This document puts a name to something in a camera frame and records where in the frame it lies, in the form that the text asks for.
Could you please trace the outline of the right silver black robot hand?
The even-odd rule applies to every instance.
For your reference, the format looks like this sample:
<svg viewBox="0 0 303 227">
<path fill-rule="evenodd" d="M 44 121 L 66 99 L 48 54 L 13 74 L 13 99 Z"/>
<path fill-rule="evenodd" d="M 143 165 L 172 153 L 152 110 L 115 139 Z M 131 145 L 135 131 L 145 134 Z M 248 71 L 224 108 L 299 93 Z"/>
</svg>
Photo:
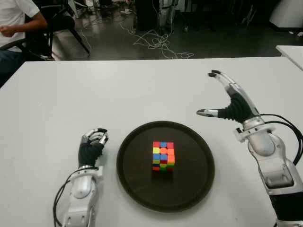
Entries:
<svg viewBox="0 0 303 227">
<path fill-rule="evenodd" d="M 260 113 L 252 100 L 231 77 L 218 70 L 212 70 L 208 73 L 208 76 L 217 79 L 223 85 L 230 97 L 230 104 L 221 109 L 200 109 L 196 114 L 205 117 L 233 120 L 238 123 L 244 123 L 251 118 L 260 117 Z"/>
</svg>

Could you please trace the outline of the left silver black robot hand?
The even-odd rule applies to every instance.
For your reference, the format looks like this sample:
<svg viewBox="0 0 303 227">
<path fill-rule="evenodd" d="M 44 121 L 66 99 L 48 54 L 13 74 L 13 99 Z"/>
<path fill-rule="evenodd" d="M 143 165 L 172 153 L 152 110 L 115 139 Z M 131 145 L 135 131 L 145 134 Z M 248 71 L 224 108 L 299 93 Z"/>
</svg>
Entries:
<svg viewBox="0 0 303 227">
<path fill-rule="evenodd" d="M 96 160 L 103 153 L 103 148 L 109 137 L 106 129 L 94 128 L 85 133 L 80 141 L 78 151 L 79 168 L 95 166 Z"/>
</svg>

